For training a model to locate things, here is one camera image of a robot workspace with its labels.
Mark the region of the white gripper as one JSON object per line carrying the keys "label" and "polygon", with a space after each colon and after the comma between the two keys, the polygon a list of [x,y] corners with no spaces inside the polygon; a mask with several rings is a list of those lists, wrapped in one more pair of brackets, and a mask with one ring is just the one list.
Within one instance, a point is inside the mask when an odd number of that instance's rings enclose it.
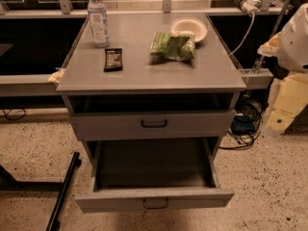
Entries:
{"label": "white gripper", "polygon": [[275,34],[258,48],[257,53],[265,57],[278,57],[280,40],[281,33]]}

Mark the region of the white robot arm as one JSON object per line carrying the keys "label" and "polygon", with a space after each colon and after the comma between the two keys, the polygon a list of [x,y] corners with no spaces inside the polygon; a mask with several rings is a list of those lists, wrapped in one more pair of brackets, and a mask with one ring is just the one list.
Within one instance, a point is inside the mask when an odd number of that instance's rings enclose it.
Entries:
{"label": "white robot arm", "polygon": [[276,57],[278,64],[296,72],[308,72],[308,3],[299,7],[283,29],[262,44],[258,53]]}

